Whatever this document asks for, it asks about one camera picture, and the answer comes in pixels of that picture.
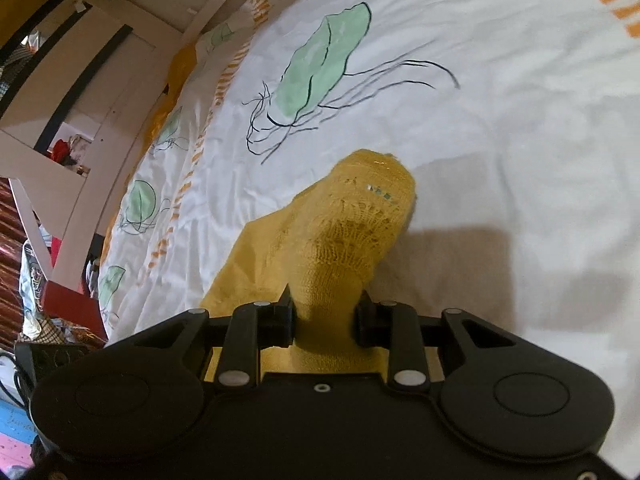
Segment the white leaf-print duvet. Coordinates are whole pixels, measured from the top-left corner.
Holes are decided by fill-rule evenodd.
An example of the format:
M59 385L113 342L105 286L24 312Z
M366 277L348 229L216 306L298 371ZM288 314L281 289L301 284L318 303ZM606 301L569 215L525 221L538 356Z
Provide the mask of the white leaf-print duvet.
M248 0L128 183L101 266L118 341L200 305L244 226L350 153L416 180L371 294L461 308L599 374L639 471L639 0Z

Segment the red toy on shelf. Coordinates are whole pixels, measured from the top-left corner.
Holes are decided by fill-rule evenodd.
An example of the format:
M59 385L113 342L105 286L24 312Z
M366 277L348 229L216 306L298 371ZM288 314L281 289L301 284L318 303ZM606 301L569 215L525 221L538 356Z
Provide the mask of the red toy on shelf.
M65 166L70 160L70 144L62 139L58 139L53 148L50 149L50 159Z

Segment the mustard yellow knit sweater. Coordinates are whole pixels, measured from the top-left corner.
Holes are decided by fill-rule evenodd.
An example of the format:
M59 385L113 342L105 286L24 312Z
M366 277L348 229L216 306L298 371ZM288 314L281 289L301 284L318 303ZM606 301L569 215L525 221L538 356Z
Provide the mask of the mustard yellow knit sweater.
M262 352L266 372L379 372L386 354L357 346L352 316L415 199L416 182L394 156L353 152L288 206L244 226L201 308L219 318L288 290L294 344Z

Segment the white wooden bed frame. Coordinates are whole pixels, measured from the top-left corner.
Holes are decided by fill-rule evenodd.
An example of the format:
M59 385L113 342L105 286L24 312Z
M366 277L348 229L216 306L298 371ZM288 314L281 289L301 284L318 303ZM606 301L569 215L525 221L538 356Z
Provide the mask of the white wooden bed frame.
M118 206L168 66L248 0L1 0L1 52L43 44L1 100L1 174L47 280L75 288ZM70 144L62 166L50 159Z

